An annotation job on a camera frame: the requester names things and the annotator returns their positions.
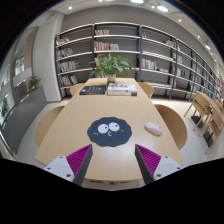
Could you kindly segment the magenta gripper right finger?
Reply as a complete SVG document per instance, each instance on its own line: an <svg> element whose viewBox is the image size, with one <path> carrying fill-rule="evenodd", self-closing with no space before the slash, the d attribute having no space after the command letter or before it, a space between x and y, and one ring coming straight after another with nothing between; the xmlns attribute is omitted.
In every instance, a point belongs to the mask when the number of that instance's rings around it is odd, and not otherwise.
<svg viewBox="0 0 224 224"><path fill-rule="evenodd" d="M170 156L160 156L138 144L135 145L135 157L145 184L150 184L182 169L182 166Z"/></svg>

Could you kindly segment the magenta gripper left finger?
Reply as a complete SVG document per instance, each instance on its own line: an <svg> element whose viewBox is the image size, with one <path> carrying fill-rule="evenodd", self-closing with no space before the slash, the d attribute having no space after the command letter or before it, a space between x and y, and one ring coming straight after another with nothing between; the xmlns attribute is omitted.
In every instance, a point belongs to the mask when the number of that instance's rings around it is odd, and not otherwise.
<svg viewBox="0 0 224 224"><path fill-rule="evenodd" d="M44 170L81 186L92 155L92 145L87 145L68 156L59 155Z"/></svg>

